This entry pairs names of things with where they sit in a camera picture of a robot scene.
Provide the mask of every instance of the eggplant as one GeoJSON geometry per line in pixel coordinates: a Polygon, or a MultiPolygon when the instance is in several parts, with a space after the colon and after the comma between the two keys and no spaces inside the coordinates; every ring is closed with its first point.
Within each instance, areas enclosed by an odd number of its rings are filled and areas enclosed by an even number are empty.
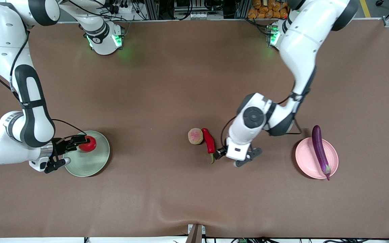
{"type": "Polygon", "coordinates": [[[313,143],[313,148],[315,149],[316,157],[318,158],[319,161],[319,165],[321,166],[322,173],[324,173],[324,175],[327,177],[327,180],[329,180],[329,176],[331,174],[331,167],[328,165],[328,160],[325,155],[324,146],[322,144],[321,128],[318,125],[313,127],[312,143],[313,143]]]}

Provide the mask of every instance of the tomato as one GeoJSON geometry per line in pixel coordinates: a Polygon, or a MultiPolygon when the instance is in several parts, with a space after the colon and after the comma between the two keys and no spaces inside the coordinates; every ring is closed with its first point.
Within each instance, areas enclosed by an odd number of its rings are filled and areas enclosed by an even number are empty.
{"type": "Polygon", "coordinates": [[[93,151],[97,146],[96,139],[91,136],[85,136],[85,138],[89,138],[89,143],[83,143],[79,145],[79,149],[82,150],[83,152],[93,151]]]}

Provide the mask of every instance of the white robot link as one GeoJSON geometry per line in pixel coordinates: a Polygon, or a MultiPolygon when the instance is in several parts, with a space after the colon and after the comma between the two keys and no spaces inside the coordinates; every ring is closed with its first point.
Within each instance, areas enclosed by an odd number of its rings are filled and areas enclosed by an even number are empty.
{"type": "Polygon", "coordinates": [[[0,164],[29,161],[37,171],[48,173],[70,162],[69,158],[59,160],[58,155],[88,142],[85,136],[69,141],[54,138],[55,126],[31,61],[27,29],[56,24],[62,8],[79,21],[93,40],[90,44],[95,52],[111,54],[122,46],[116,40],[123,29],[87,10],[95,11],[104,1],[0,0],[0,75],[9,82],[22,108],[22,112],[8,112],[0,119],[0,164]]]}
{"type": "Polygon", "coordinates": [[[288,0],[292,11],[286,20],[272,24],[269,44],[279,50],[280,57],[292,72],[295,83],[285,106],[259,93],[247,95],[229,128],[227,148],[218,151],[235,159],[240,167],[261,153],[249,151],[251,142],[266,130],[271,136],[287,134],[316,72],[315,58],[331,30],[343,29],[358,10],[356,0],[288,0]]]}

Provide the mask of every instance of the yellow tape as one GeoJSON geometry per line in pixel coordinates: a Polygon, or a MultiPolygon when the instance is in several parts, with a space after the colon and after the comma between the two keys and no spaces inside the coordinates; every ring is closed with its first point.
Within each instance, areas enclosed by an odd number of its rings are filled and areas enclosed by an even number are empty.
{"type": "Polygon", "coordinates": [[[360,3],[361,3],[361,7],[363,8],[364,16],[366,16],[366,18],[371,18],[366,0],[360,0],[360,3]]]}

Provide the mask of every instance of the red chili pepper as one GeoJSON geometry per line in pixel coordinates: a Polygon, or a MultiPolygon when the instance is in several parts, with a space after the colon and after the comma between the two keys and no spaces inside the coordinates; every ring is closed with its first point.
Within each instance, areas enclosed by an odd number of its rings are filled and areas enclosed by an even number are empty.
{"type": "Polygon", "coordinates": [[[211,136],[210,132],[208,129],[203,128],[202,129],[202,134],[204,135],[204,140],[207,143],[207,149],[208,153],[211,155],[211,163],[214,163],[214,152],[216,151],[216,145],[214,143],[214,138],[211,136]]]}

